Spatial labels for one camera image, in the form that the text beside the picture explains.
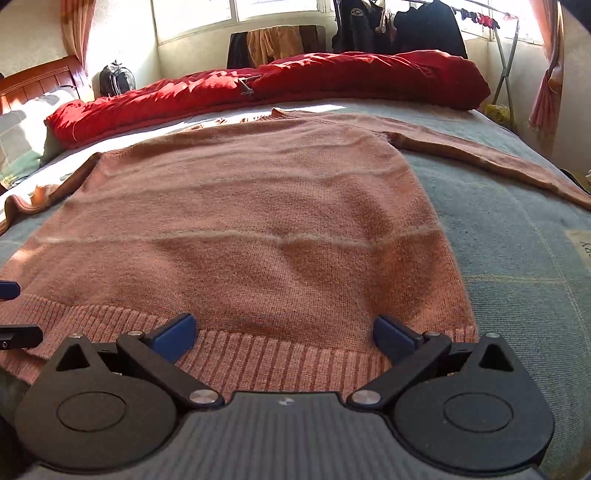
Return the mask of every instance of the blue gripper pad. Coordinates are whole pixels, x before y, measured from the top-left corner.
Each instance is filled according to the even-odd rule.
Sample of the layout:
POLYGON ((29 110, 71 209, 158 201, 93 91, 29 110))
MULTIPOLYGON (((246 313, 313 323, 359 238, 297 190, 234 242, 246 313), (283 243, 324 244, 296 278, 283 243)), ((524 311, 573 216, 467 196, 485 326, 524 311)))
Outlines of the blue gripper pad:
POLYGON ((386 315, 374 321, 374 343, 394 365, 414 353, 423 342, 419 333, 386 315))
POLYGON ((196 338, 197 320, 190 313, 182 313, 147 334, 143 341, 165 360, 175 364, 193 348, 196 338))

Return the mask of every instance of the orange towel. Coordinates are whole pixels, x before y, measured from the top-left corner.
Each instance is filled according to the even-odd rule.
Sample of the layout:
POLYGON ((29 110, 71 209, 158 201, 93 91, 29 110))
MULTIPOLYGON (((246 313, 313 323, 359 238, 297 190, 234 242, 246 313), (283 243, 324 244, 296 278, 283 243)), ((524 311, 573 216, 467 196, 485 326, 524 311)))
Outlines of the orange towel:
POLYGON ((300 27, 296 25, 251 30, 246 34, 246 43, 254 67, 304 53, 300 27))

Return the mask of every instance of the pink curtain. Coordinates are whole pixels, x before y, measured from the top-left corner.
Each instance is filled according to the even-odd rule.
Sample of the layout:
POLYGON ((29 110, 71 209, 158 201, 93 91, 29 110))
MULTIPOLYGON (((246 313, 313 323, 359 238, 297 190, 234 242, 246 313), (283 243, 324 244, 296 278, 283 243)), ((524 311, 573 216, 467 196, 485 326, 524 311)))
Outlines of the pink curtain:
POLYGON ((530 0, 550 65, 530 116, 530 125, 543 134, 553 134, 558 126, 562 97, 564 29, 562 10, 557 0, 530 0))
POLYGON ((78 57, 86 68, 88 35, 96 0, 61 0, 61 32, 68 55, 78 57))

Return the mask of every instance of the red comforter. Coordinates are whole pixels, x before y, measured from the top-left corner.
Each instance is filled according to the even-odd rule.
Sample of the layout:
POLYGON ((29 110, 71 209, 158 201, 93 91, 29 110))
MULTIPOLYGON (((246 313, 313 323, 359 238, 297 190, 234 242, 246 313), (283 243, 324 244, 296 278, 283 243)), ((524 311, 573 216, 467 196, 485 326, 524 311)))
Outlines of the red comforter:
POLYGON ((200 113, 266 103, 322 98, 408 100, 458 110, 478 108, 490 95, 476 65, 437 50, 394 56, 369 53, 314 53, 279 60, 257 69, 211 70, 160 80, 94 102, 67 103, 47 118, 66 148, 115 134, 200 113), (253 95, 241 95, 238 79, 253 95))

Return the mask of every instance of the clothes drying rack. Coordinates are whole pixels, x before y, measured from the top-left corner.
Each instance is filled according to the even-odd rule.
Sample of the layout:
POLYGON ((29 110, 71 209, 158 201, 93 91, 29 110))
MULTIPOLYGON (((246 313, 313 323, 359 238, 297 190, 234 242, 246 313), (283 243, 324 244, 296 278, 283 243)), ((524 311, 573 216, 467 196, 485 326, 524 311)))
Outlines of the clothes drying rack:
MULTIPOLYGON (((431 3, 433 3, 433 1, 438 2, 440 0, 433 0, 433 1, 405 0, 405 1, 410 2, 410 3, 416 3, 416 4, 431 4, 431 3)), ((475 4, 475 5, 479 5, 480 7, 484 7, 488 10, 499 12, 504 15, 509 15, 511 18, 514 18, 517 20, 517 24, 515 26, 515 36, 513 37, 513 43, 511 45, 511 52, 509 54, 509 60, 506 59, 505 52, 503 51, 503 45, 501 43, 501 36, 499 35, 499 29, 497 27, 491 28, 491 30, 493 31, 493 34, 495 36, 496 44, 499 47, 499 55, 501 56, 501 64, 503 66, 503 71, 501 72, 501 78, 499 79, 499 84, 496 87, 496 92, 495 92, 495 96, 492 100, 492 104, 496 105, 497 101, 499 100, 499 95, 501 94, 501 89, 503 88, 503 83, 505 83, 505 86, 507 89, 507 101, 509 103, 509 115, 511 116, 511 130, 515 132, 515 130, 516 130, 515 112, 513 109, 513 96, 511 95, 511 82, 509 81, 509 74, 511 73, 511 67, 513 66, 513 60, 515 59, 515 51, 517 50, 517 41, 519 40, 519 17, 517 17, 515 15, 511 15, 508 12, 503 12, 503 10, 499 10, 498 8, 494 8, 490 5, 477 2, 475 0, 466 0, 466 1, 470 2, 471 4, 475 4)), ((461 10, 460 8, 455 8, 455 7, 452 7, 452 8, 456 11, 461 10)))

